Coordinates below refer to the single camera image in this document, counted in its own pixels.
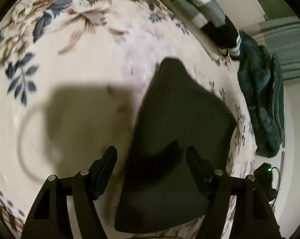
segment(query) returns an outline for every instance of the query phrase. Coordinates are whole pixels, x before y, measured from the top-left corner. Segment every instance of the striped cloth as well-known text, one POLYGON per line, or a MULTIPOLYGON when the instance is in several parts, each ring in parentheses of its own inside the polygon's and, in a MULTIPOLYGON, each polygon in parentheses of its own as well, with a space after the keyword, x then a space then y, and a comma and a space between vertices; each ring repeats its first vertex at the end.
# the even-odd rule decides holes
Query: striped cloth
POLYGON ((240 56, 241 37, 215 0, 171 0, 198 28, 220 47, 223 55, 240 56))

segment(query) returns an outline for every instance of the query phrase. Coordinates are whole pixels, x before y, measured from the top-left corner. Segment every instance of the bed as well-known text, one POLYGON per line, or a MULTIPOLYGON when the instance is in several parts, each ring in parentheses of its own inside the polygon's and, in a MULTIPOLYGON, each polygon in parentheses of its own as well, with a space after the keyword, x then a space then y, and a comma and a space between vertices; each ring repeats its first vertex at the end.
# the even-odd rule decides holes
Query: bed
MULTIPOLYGON (((74 175, 114 145, 118 162, 97 211, 109 238, 137 112, 156 67, 179 58, 237 121, 227 172, 253 171, 256 143, 238 62, 162 0, 18 0, 0 23, 0 213, 18 238, 43 182, 74 175)), ((224 233, 232 225, 230 201, 224 233)), ((69 199, 74 238, 80 238, 69 199)), ((192 238, 202 218, 151 236, 192 238)))

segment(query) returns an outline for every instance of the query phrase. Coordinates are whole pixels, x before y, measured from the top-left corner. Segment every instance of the black cable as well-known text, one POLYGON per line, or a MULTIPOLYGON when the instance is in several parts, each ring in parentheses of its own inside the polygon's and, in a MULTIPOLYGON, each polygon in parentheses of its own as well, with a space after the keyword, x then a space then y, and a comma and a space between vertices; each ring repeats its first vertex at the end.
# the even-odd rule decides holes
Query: black cable
MULTIPOLYGON (((278 190, 277 190, 277 197, 278 197, 278 192, 279 192, 279 188, 280 188, 280 170, 277 167, 272 167, 272 170, 273 169, 276 169, 278 171, 278 190)), ((273 209, 273 207, 274 207, 274 205, 276 203, 277 197, 274 199, 274 202, 272 204, 272 209, 273 209)))

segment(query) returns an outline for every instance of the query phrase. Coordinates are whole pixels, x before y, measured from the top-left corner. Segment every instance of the white wall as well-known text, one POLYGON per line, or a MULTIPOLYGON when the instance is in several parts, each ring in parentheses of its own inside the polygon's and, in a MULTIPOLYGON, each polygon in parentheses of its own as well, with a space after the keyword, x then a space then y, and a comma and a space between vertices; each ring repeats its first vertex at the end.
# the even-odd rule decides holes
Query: white wall
POLYGON ((294 124, 294 166, 288 196, 278 224, 281 235, 289 238, 300 224, 300 78, 286 81, 284 86, 294 124))
POLYGON ((264 16, 255 0, 216 0, 237 29, 263 22, 264 16))

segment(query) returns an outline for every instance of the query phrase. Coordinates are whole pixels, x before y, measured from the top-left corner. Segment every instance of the dark cloth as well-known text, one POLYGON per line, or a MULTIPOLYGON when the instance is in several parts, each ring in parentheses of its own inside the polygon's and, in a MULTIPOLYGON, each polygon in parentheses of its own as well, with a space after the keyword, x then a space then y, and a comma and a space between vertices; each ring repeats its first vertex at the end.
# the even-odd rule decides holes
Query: dark cloth
POLYGON ((238 30, 215 0, 171 0, 180 11, 210 37, 221 53, 233 59, 240 55, 238 30))
POLYGON ((164 59, 139 111, 115 229, 156 232, 203 216, 209 201, 198 192, 185 150, 194 146, 225 171, 235 126, 223 101, 179 60, 164 59))
POLYGON ((245 32, 237 73, 245 96, 257 144, 256 153, 265 157, 277 155, 284 132, 284 90, 277 56, 270 57, 264 46, 245 32))

